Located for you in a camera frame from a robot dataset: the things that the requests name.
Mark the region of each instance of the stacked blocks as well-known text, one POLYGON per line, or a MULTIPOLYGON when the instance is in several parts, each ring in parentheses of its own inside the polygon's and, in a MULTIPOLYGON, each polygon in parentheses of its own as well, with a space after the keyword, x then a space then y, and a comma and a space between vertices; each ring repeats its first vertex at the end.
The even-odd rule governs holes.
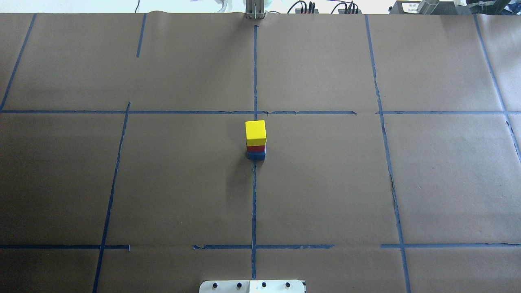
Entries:
POLYGON ((264 120, 246 121, 246 153, 250 160, 266 157, 266 124, 264 120))

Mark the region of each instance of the cable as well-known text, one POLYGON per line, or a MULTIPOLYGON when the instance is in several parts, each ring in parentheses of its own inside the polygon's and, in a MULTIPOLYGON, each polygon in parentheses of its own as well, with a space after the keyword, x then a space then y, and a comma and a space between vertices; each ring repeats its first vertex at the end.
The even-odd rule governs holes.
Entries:
POLYGON ((344 11, 347 11, 347 10, 348 10, 348 4, 347 4, 346 2, 340 2, 340 3, 338 3, 338 4, 333 8, 333 11, 331 11, 331 14, 333 14, 334 10, 335 10, 338 6, 340 6, 340 5, 342 5, 342 4, 345 5, 345 9, 344 9, 344 11))
POLYGON ((349 2, 349 1, 344 1, 344 0, 327 0, 327 1, 334 1, 334 2, 340 2, 339 4, 337 4, 333 11, 331 12, 331 14, 333 14, 334 10, 342 3, 345 3, 346 7, 344 9, 344 14, 358 14, 358 5, 356 5, 353 1, 349 2))
POLYGON ((304 13, 304 11, 307 10, 307 4, 306 4, 306 2, 300 0, 300 1, 295 2, 295 3, 290 7, 290 9, 288 10, 288 13, 290 13, 290 12, 291 12, 291 9, 293 9, 293 7, 295 7, 295 5, 297 5, 298 3, 300 3, 300 6, 301 6, 301 8, 300 8, 300 13, 304 13))

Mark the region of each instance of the blue tape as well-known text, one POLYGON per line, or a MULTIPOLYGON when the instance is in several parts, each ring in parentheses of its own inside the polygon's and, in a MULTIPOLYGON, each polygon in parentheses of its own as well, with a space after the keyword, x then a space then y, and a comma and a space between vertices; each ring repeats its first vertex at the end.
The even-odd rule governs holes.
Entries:
MULTIPOLYGON (((256 245, 256 249, 330 249, 334 244, 261 244, 256 245)), ((231 244, 231 245, 205 245, 203 247, 194 245, 194 250, 203 249, 252 249, 250 244, 231 244)))
MULTIPOLYGON (((122 110, 5 110, 5 114, 126 114, 122 110)), ((132 110, 129 114, 253 114, 253 111, 132 110)))
POLYGON ((253 114, 254 111, 133 110, 130 114, 253 114))
POLYGON ((127 129, 127 122, 129 118, 130 102, 127 105, 127 111, 125 114, 125 120, 123 121, 123 129, 121 131, 121 139, 119 140, 118 156, 116 159, 116 167, 114 168, 114 177, 112 178, 112 187, 110 189, 110 198, 108 200, 107 215, 105 217, 105 227, 103 229, 103 236, 101 240, 100 255, 98 257, 98 264, 96 268, 96 275, 94 277, 94 286, 92 293, 97 292, 98 281, 100 279, 101 263, 103 261, 103 252, 105 250, 105 242, 107 240, 108 223, 110 221, 110 210, 112 209, 112 203, 114 201, 114 190, 116 187, 116 178, 118 177, 119 162, 121 161, 121 147, 123 146, 123 138, 125 137, 125 130, 127 129))
POLYGON ((265 112, 266 114, 353 114, 357 115, 354 111, 272 111, 265 112))
POLYGON ((257 245, 258 249, 330 249, 334 244, 275 244, 257 245))
POLYGON ((392 172, 391 156, 389 154, 389 144, 387 142, 387 133, 386 133, 385 123, 384 123, 384 119, 383 119, 382 100, 380 98, 380 90, 378 89, 378 83, 376 80, 375 55, 373 52, 373 43, 371 41, 371 30, 369 28, 369 18, 367 15, 365 15, 365 25, 367 28, 367 40, 369 43, 369 53, 371 55, 371 64, 373 66, 373 78, 375 81, 376 96, 378 98, 378 112, 380 115, 380 123, 381 123, 381 127, 382 127, 383 145, 386 150, 387 169, 389 171, 389 176, 391 176, 392 196, 393 196, 393 200, 394 200, 394 215, 396 218, 396 227, 398 228, 398 239, 400 241, 400 246, 401 246, 400 252, 402 255, 402 266, 403 266, 403 274, 404 274, 404 278, 405 278, 405 287, 407 289, 407 293, 411 293, 411 283, 409 281, 409 270, 407 268, 407 258, 405 256, 405 247, 403 244, 402 224, 400 222, 400 210, 398 209, 398 201, 396 199, 396 188, 394 186, 394 176, 393 176, 393 172, 392 172))
POLYGON ((143 22, 141 23, 141 33, 139 35, 138 52, 135 55, 137 58, 139 58, 139 55, 141 54, 141 42, 143 42, 143 33, 145 32, 145 22, 146 22, 146 13, 143 14, 143 22))
POLYGON ((252 280, 257 277, 257 162, 253 162, 253 203, 252 203, 252 280))
POLYGON ((76 110, 5 110, 5 114, 125 114, 125 111, 76 110))
POLYGON ((34 25, 34 21, 36 20, 36 13, 33 14, 33 18, 31 20, 31 24, 29 25, 29 29, 26 33, 26 38, 23 41, 22 48, 20 48, 20 53, 18 53, 18 58, 16 59, 15 66, 13 68, 13 72, 11 73, 11 77, 9 78, 9 82, 7 83, 7 87, 5 89, 4 98, 2 99, 2 103, 0 104, 0 112, 4 108, 5 101, 7 100, 7 96, 9 95, 9 90, 11 89, 11 85, 15 78, 16 70, 18 69, 18 65, 20 64, 20 60, 22 59, 23 50, 25 50, 27 41, 29 40, 29 35, 31 34, 32 27, 34 25))
POLYGON ((252 248, 251 244, 205 245, 203 247, 200 247, 200 246, 197 246, 197 245, 193 246, 194 250, 199 250, 199 249, 251 249, 251 248, 252 248))
MULTIPOLYGON (((405 248, 472 248, 472 247, 519 247, 521 243, 430 243, 430 244, 404 244, 405 248)), ((381 248, 400 248, 399 244, 382 244, 381 248)))
POLYGON ((253 27, 253 117, 257 120, 257 29, 253 27))
MULTIPOLYGON (((100 249, 101 245, 55 245, 55 244, 42 244, 42 245, 0 245, 0 249, 100 249)), ((130 245, 107 245, 105 249, 125 249, 130 251, 130 245)))
POLYGON ((503 114, 502 111, 383 111, 388 114, 440 114, 440 115, 496 115, 503 114))
POLYGON ((506 111, 505 102, 503 101, 503 95, 501 95, 501 91, 499 90, 498 82, 495 78, 494 70, 492 69, 492 65, 490 64, 490 59, 487 53, 487 49, 485 48, 485 43, 483 42, 483 37, 481 36, 481 30, 479 29, 478 18, 474 14, 474 24, 476 25, 476 30, 478 32, 479 43, 481 44, 481 49, 483 50, 483 54, 485 55, 485 60, 487 61, 487 66, 490 71, 490 76, 492 77, 492 81, 494 83, 494 88, 496 93, 498 93, 499 102, 501 104, 501 109, 503 110, 503 114, 505 116, 506 124, 508 126, 508 130, 510 132, 510 136, 512 137, 512 142, 514 143, 514 148, 517 153, 517 159, 521 163, 521 151, 519 150, 519 144, 517 143, 516 135, 514 134, 514 130, 512 129, 512 123, 510 123, 510 118, 508 117, 508 112, 506 111))

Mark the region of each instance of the table surface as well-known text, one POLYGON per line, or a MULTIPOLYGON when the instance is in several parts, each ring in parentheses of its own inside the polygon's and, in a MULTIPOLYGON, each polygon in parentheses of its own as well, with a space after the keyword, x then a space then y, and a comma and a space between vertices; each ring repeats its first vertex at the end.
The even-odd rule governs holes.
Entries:
POLYGON ((0 15, 1 291, 519 292, 520 25, 0 15))

